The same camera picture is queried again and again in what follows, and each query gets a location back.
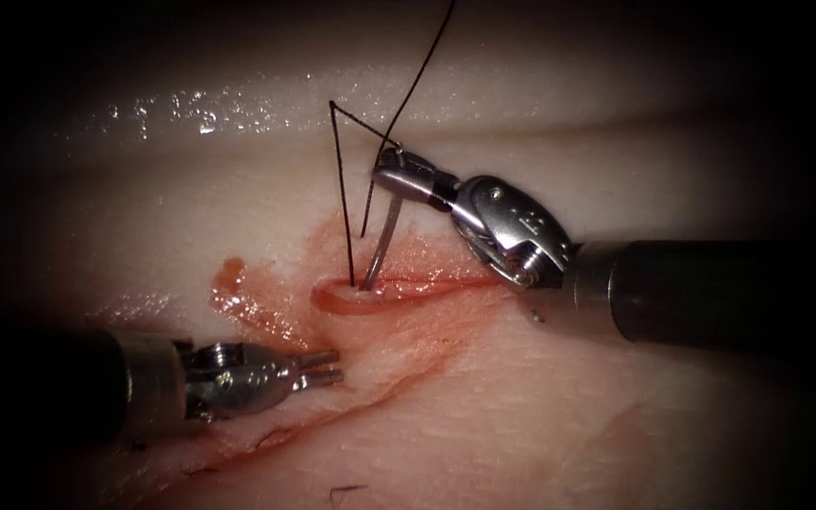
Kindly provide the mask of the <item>right arm needle driver jaw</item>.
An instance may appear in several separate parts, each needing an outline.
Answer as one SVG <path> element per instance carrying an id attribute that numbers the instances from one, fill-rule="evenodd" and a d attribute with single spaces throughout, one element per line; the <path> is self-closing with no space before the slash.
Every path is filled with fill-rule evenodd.
<path id="1" fill-rule="evenodd" d="M 384 149 L 377 157 L 377 166 L 422 166 L 434 170 L 423 158 L 396 147 Z"/>
<path id="2" fill-rule="evenodd" d="M 417 203 L 435 203 L 434 182 L 436 172 L 422 166 L 377 166 L 372 171 L 376 186 Z"/>

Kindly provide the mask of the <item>left arm needle driver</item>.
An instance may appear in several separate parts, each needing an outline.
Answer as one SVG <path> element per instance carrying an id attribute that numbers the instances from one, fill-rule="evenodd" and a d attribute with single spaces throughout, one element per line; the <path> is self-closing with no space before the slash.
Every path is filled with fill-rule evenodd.
<path id="1" fill-rule="evenodd" d="M 296 354 L 252 343 L 213 343 L 197 348 L 191 342 L 172 343 L 184 373 L 188 420 L 258 414 L 285 400 L 292 392 L 301 363 Z"/>

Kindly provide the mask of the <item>left arm needle driver jaw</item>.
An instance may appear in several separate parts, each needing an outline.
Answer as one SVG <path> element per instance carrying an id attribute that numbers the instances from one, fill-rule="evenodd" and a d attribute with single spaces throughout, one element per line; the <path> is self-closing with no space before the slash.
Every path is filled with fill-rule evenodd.
<path id="1" fill-rule="evenodd" d="M 297 356 L 297 366 L 299 369 L 309 369 L 334 364 L 339 360 L 340 354 L 337 350 L 327 349 L 299 354 Z"/>
<path id="2" fill-rule="evenodd" d="M 299 373 L 294 380 L 294 391 L 302 392 L 309 389 L 341 383 L 345 379 L 341 369 L 318 370 Z"/>

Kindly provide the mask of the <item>right arm needle driver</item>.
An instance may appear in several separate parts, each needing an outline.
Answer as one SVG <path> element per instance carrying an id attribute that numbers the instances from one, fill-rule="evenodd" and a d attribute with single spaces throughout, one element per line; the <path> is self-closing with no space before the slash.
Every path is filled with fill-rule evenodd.
<path id="1" fill-rule="evenodd" d="M 505 180 L 434 180 L 430 204 L 449 213 L 472 254 L 513 289 L 560 288 L 573 245 L 557 219 Z"/>

